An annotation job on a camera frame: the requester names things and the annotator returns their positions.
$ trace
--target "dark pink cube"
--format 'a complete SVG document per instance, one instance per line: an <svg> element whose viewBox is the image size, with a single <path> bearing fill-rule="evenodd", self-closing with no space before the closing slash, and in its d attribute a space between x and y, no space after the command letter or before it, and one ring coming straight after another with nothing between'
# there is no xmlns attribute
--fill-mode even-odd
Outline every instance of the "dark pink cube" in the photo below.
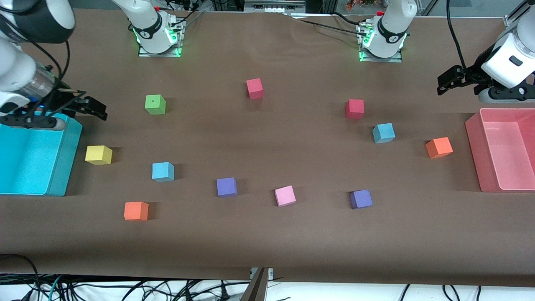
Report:
<svg viewBox="0 0 535 301"><path fill-rule="evenodd" d="M364 116L364 101L362 99L350 99L346 105L346 118L361 119Z"/></svg>
<svg viewBox="0 0 535 301"><path fill-rule="evenodd" d="M260 78L249 79L247 81L247 91L250 99L261 99L264 97L264 88Z"/></svg>

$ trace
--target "brown table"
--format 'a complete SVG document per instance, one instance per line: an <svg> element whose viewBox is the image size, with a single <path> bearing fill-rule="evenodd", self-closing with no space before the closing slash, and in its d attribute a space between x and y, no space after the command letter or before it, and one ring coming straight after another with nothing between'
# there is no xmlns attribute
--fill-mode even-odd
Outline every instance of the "brown table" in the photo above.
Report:
<svg viewBox="0 0 535 301"><path fill-rule="evenodd" d="M403 63L382 64L359 62L350 34L281 14L204 14L176 59L138 58L121 11L76 15L65 81L109 119L78 118L67 196L2 197L0 252L42 273L246 279L270 266L286 281L533 285L535 195L479 191L463 123L482 104L469 87L436 94L458 64L444 18L415 19ZM503 29L454 26L470 63ZM246 97L257 77L261 103ZM166 98L166 115L145 111L148 94ZM344 118L349 98L365 100L361 121ZM372 128L388 122L395 140L374 144ZM443 136L455 152L430 160L425 142ZM113 164L84 162L87 145L112 147ZM154 182L162 161L180 178ZM223 177L238 179L238 197L217 197ZM273 190L286 185L297 203L277 208ZM351 210L348 192L361 189L374 205ZM152 220L125 222L128 201L149 202Z"/></svg>

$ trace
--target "white floor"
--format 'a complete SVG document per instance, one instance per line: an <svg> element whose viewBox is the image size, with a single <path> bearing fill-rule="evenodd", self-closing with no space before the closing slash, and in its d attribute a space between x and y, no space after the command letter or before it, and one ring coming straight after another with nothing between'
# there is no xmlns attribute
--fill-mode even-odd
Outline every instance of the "white floor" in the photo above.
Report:
<svg viewBox="0 0 535 301"><path fill-rule="evenodd" d="M107 282L95 283L98 285L134 285L136 282ZM161 282L149 283L158 285ZM177 292L185 284L185 281L170 282L171 291ZM210 287L220 285L219 280L203 281L193 288L194 291L202 291ZM266 301L279 301L285 298L289 301L399 301L403 284L341 284L341 283L299 283L299 282L270 282L267 290ZM229 295L236 295L245 291L247 285L235 285L227 287ZM455 286L461 301L475 301L477 287ZM0 301L19 300L29 291L27 285L0 285ZM111 288L76 288L77 293L87 301L120 301L128 289ZM453 300L455 296L448 289ZM143 290L137 289L130 294L126 301L138 301L143 296ZM211 294L199 295L195 300L213 300ZM147 301L164 301L166 297L155 293L147 298ZM440 285L411 285L405 296L405 301L448 301L442 293ZM480 301L533 301L535 300L535 288L506 288L506 287L483 287ZM33 295L30 301L37 301Z"/></svg>

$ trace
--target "pink plastic container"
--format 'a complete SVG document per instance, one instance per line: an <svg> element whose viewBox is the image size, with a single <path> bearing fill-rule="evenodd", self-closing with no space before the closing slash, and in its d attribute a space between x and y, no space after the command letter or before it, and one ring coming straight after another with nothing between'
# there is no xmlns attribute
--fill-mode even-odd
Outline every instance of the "pink plastic container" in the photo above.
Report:
<svg viewBox="0 0 535 301"><path fill-rule="evenodd" d="M535 109L480 109L465 126L483 192L535 191Z"/></svg>

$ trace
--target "blue bin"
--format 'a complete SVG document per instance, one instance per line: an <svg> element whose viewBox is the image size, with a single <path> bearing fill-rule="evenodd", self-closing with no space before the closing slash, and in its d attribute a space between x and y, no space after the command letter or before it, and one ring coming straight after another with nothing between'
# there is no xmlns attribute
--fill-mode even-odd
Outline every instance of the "blue bin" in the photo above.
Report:
<svg viewBox="0 0 535 301"><path fill-rule="evenodd" d="M64 130L0 124L0 195L65 195L82 125L63 114L55 117L65 121Z"/></svg>

